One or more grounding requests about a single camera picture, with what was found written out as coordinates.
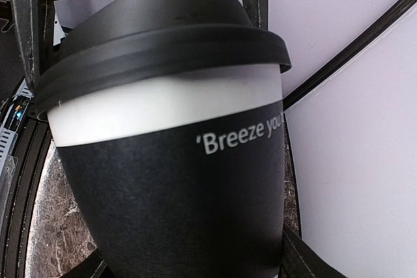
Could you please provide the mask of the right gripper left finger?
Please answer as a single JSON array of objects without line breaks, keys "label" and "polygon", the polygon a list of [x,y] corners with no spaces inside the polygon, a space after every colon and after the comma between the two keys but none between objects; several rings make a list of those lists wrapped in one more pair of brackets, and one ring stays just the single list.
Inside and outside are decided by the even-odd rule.
[{"label": "right gripper left finger", "polygon": [[62,275],[62,278],[100,278],[108,276],[108,267],[101,253],[95,249],[84,261]]}]

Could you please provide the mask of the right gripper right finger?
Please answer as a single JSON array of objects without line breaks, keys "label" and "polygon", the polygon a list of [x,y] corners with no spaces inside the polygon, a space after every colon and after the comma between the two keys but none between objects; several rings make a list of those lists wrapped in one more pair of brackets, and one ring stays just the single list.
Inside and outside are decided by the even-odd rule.
[{"label": "right gripper right finger", "polygon": [[283,226],[281,266],[290,278],[346,278],[321,259],[288,225]]}]

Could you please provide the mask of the black paper coffee cup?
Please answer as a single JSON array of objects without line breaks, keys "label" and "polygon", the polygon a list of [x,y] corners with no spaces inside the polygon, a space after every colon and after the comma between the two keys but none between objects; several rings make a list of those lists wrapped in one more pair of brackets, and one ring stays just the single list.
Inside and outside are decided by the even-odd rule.
[{"label": "black paper coffee cup", "polygon": [[283,228],[280,68],[211,68],[48,112],[79,209],[117,277],[275,277]]}]

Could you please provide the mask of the single black lid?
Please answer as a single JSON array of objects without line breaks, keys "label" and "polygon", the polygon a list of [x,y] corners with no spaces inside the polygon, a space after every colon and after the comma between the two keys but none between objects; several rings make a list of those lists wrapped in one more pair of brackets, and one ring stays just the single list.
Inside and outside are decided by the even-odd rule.
[{"label": "single black lid", "polygon": [[291,69],[277,34],[255,27],[237,0],[115,0],[63,40],[35,89],[39,118],[59,104],[204,68],[278,64]]}]

